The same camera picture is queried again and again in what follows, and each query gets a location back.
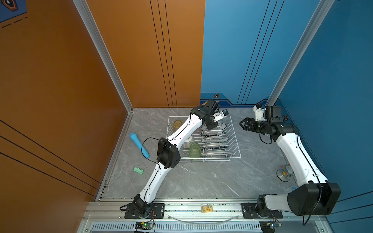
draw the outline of orange wall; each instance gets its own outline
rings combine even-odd
[[[1,230],[75,232],[127,112],[74,3],[27,11],[0,23]]]
[[[204,0],[88,0],[133,107],[200,104]]]

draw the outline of blue plastic handle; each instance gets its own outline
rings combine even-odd
[[[129,138],[136,144],[136,146],[139,148],[140,151],[141,151],[141,148],[142,148],[142,153],[144,154],[145,157],[150,158],[149,153],[142,146],[142,143],[140,142],[139,138],[137,137],[137,134],[130,133]]]

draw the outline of green block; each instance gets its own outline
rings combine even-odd
[[[137,172],[137,173],[140,173],[140,174],[143,174],[144,173],[144,170],[138,168],[138,167],[135,167],[134,168],[134,171]]]

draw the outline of marble countertop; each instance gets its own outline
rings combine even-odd
[[[105,198],[133,198],[145,186],[155,164],[146,160],[129,134],[135,132],[143,142],[148,137],[166,137],[169,116],[188,116],[191,108],[136,108],[111,174]],[[230,162],[183,162],[173,168],[163,181],[157,198],[169,197],[247,197],[260,194],[285,194],[296,184],[282,182],[276,171],[286,161],[276,143],[260,141],[259,135],[244,131],[239,122],[255,117],[252,108],[228,108],[232,118],[241,158]],[[158,141],[148,139],[144,145],[150,159],[156,161]],[[135,172],[134,167],[144,170]]]

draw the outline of plate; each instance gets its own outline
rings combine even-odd
[[[203,131],[202,133],[200,133],[201,136],[222,136],[223,134],[226,134],[227,132],[224,131],[224,130],[220,130],[220,129],[212,129],[212,130],[207,130],[207,131]]]
[[[232,153],[227,151],[209,151],[203,153],[202,156],[222,156],[222,155],[231,155]]]
[[[228,144],[223,143],[207,143],[206,145],[201,146],[201,149],[223,149],[228,147]]]
[[[213,129],[220,129],[220,130],[223,130],[223,129],[225,129],[225,128],[227,128],[227,125],[226,125],[226,124],[224,124],[224,123],[222,123],[222,122],[218,122],[217,127],[213,128]],[[207,129],[207,126],[206,126],[206,125],[203,125],[203,126],[201,127],[201,130],[202,130],[202,131],[206,131],[206,130],[208,130],[208,129]]]
[[[210,142],[210,143],[215,143],[215,142],[226,142],[229,139],[222,137],[222,136],[212,136],[212,137],[206,137],[201,140],[201,142]]]

